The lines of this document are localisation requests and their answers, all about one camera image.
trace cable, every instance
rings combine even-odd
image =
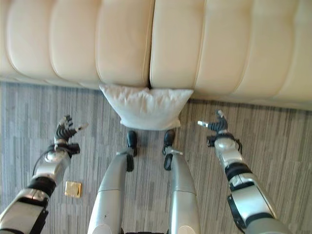
[[[49,152],[49,150],[45,151],[42,155],[39,156],[39,158],[37,159],[35,165],[34,165],[34,168],[33,168],[33,176],[35,175],[35,169],[36,169],[36,166],[37,164],[39,163],[40,159],[42,159],[43,156],[45,156],[47,153]]]
[[[234,139],[235,142],[238,144],[238,151],[240,152],[240,154],[242,155],[243,154],[243,144],[240,142],[239,139]]]

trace sofa seam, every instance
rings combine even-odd
[[[143,67],[142,67],[142,82],[144,83],[144,70],[145,70],[145,64],[146,64],[146,57],[147,57],[147,44],[148,44],[148,41],[149,41],[149,37],[148,37],[148,34],[149,34],[149,28],[150,28],[150,23],[151,23],[151,14],[152,14],[152,6],[153,6],[153,1],[154,0],[152,0],[151,2],[150,2],[150,7],[149,7],[149,14],[148,14],[148,23],[147,23],[147,30],[146,30],[146,32],[147,32],[147,37],[146,37],[146,40],[145,40],[145,49],[144,49],[144,59],[143,59]],[[152,31],[151,31],[151,39],[150,39],[150,41],[151,41],[151,53],[150,53],[150,63],[151,63],[151,59],[152,59]]]
[[[204,37],[205,37],[205,31],[206,31],[206,13],[207,13],[206,4],[207,4],[207,0],[205,0],[204,2],[204,14],[203,14],[203,21],[202,21],[202,28],[201,28],[200,48],[199,48],[199,55],[197,59],[196,75],[195,75],[195,80],[192,85],[192,89],[195,89],[198,74],[199,74],[199,69],[200,69],[200,63],[202,61],[202,56],[203,56],[202,50],[203,50]]]

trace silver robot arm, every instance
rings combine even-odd
[[[217,115],[216,123],[198,121],[198,124],[217,132],[216,136],[207,137],[207,144],[215,148],[215,155],[228,179],[231,190],[228,203],[236,226],[247,234],[290,234],[277,219],[273,202],[242,157],[241,143],[228,132],[223,112],[219,110]]]
[[[40,157],[42,163],[33,171],[27,188],[0,214],[0,234],[38,234],[48,215],[49,198],[62,180],[72,155],[80,152],[76,143],[68,140],[85,126],[72,128],[72,119],[65,116],[59,123],[54,136],[54,144]]]

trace gray striped carpet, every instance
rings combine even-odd
[[[116,151],[125,146],[127,128],[100,91],[2,83],[1,211],[31,179],[37,157],[52,142],[56,124],[71,114],[81,153],[64,181],[82,183],[82,197],[64,195],[60,184],[49,204],[43,233],[85,234],[97,189]],[[312,112],[243,104],[190,100],[181,112],[175,145],[185,153],[198,193],[203,234],[238,233],[226,196],[227,180],[206,145],[211,132],[197,120],[212,121],[215,109],[228,117],[229,129],[243,143],[243,155],[272,196],[280,219],[294,233],[312,233]],[[123,228],[166,232],[170,173],[163,169],[164,132],[137,131],[135,170],[126,177]]]

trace metal leg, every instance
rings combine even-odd
[[[117,153],[109,165],[97,192],[88,234],[120,234],[127,163],[133,155],[134,149],[129,147]]]
[[[169,234],[200,234],[196,191],[189,167],[182,152],[171,146],[165,152],[172,154]]]

